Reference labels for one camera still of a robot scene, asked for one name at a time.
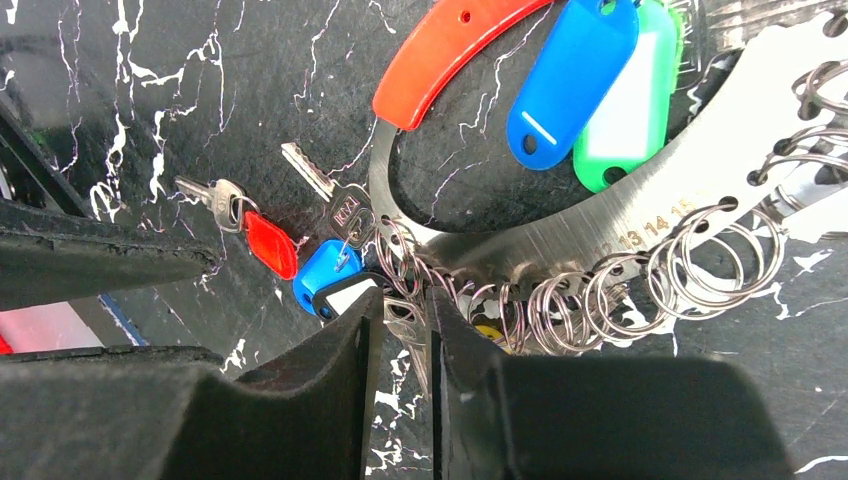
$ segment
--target plastic key tag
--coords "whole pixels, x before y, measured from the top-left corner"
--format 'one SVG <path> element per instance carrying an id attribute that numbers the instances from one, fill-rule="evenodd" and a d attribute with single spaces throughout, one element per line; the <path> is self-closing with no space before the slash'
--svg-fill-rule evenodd
<path id="1" fill-rule="evenodd" d="M 359 273 L 315 292 L 312 308 L 322 319 L 335 320 L 369 288 L 383 288 L 389 285 L 389 280 L 378 273 Z"/>
<path id="2" fill-rule="evenodd" d="M 297 251 L 286 232 L 252 210 L 245 212 L 244 221 L 247 245 L 256 258 L 283 280 L 294 278 L 297 274 Z"/>
<path id="3" fill-rule="evenodd" d="M 322 289 L 362 272 L 362 260 L 341 240 L 327 240 L 306 262 L 292 282 L 294 298 L 315 315 L 313 298 Z"/>
<path id="4" fill-rule="evenodd" d="M 531 170 L 560 163 L 630 59 L 639 35 L 631 0 L 570 0 L 507 117 L 507 143 Z"/>
<path id="5" fill-rule="evenodd" d="M 682 53 L 682 20 L 656 0 L 638 9 L 636 51 L 574 145 L 574 171 L 600 192 L 665 146 Z"/>

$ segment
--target metal key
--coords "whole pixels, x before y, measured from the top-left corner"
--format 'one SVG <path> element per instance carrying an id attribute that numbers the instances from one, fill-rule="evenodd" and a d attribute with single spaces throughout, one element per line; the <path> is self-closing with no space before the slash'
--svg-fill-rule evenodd
<path id="1" fill-rule="evenodd" d="M 329 220 L 333 233 L 359 250 L 374 233 L 371 197 L 359 185 L 339 185 L 303 154 L 296 143 L 282 145 L 283 156 L 318 195 L 330 204 Z"/>
<path id="2" fill-rule="evenodd" d="M 398 311 L 408 312 L 405 316 Z M 389 331 L 396 336 L 412 359 L 412 369 L 418 377 L 421 392 L 430 399 L 430 328 L 424 323 L 424 310 L 406 300 L 383 297 L 383 318 Z"/>
<path id="3" fill-rule="evenodd" d="M 241 202 L 244 190 L 235 183 L 220 179 L 205 187 L 185 177 L 174 178 L 177 189 L 185 196 L 196 198 L 212 212 L 215 223 L 225 232 L 240 232 L 242 229 Z"/>

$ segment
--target metal ring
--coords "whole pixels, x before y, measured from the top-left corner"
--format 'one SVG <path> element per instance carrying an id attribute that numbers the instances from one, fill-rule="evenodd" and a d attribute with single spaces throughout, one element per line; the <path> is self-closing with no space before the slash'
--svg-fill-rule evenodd
<path id="1" fill-rule="evenodd" d="M 244 195 L 233 195 L 233 198 L 230 200 L 230 202 L 231 202 L 230 203 L 231 220 L 233 220 L 233 223 L 238 225 L 238 229 L 235 230 L 235 233 L 242 231 L 242 229 L 244 228 L 244 204 L 245 203 L 247 203 L 248 205 L 253 207 L 253 210 L 256 213 L 258 213 L 260 215 L 262 214 L 262 212 L 259 209 L 259 205 L 257 205 L 256 202 L 254 202 L 250 197 L 246 197 Z M 235 216 L 233 217 L 232 216 L 233 215 L 232 205 L 235 204 L 236 202 L 238 202 L 238 210 L 237 210 L 237 213 L 235 214 Z"/>

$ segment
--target black marble surface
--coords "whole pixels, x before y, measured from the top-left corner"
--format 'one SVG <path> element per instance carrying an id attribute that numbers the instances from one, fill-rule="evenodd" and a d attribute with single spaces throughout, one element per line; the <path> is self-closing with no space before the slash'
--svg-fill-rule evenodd
<path id="1" fill-rule="evenodd" d="M 209 275 L 114 297 L 152 344 L 203 345 L 227 356 L 222 370 L 236 376 L 321 323 L 251 256 L 242 235 L 221 233 L 202 206 L 175 194 L 174 175 L 241 184 L 298 242 L 305 261 L 330 233 L 324 205 L 280 144 L 298 142 L 340 182 L 364 182 L 371 97 L 431 5 L 2 0 L 0 98 L 92 215 L 218 246 L 220 268 Z M 544 173 L 521 168 L 503 135 L 510 101 L 561 7 L 496 40 L 401 140 L 395 174 L 416 220 L 449 231 L 504 228 L 589 195 L 568 162 Z M 708 96 L 675 96 L 672 134 Z M 632 346 L 605 345 L 600 354 L 715 355 L 739 365 L 764 396 L 800 478 L 842 479 L 848 245 L 790 239 L 788 250 L 772 288 L 743 307 L 702 323 L 679 321 Z M 431 478 L 429 408 L 400 343 L 390 341 L 384 357 L 369 474 Z"/>

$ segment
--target red object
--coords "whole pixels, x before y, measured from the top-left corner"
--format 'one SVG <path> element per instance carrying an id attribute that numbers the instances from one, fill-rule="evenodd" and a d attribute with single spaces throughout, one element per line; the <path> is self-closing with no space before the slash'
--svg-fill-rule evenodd
<path id="1" fill-rule="evenodd" d="M 10 353 L 15 353 L 12 351 L 12 347 L 6 343 L 6 340 L 3 337 L 0 337 L 0 355 L 8 355 Z"/>
<path id="2" fill-rule="evenodd" d="M 294 242 L 279 227 L 254 211 L 244 214 L 247 245 L 262 263 L 283 280 L 297 275 L 297 252 Z"/>
<path id="3" fill-rule="evenodd" d="M 415 130 L 471 57 L 552 0 L 439 0 L 392 60 L 374 94 L 377 116 Z"/>

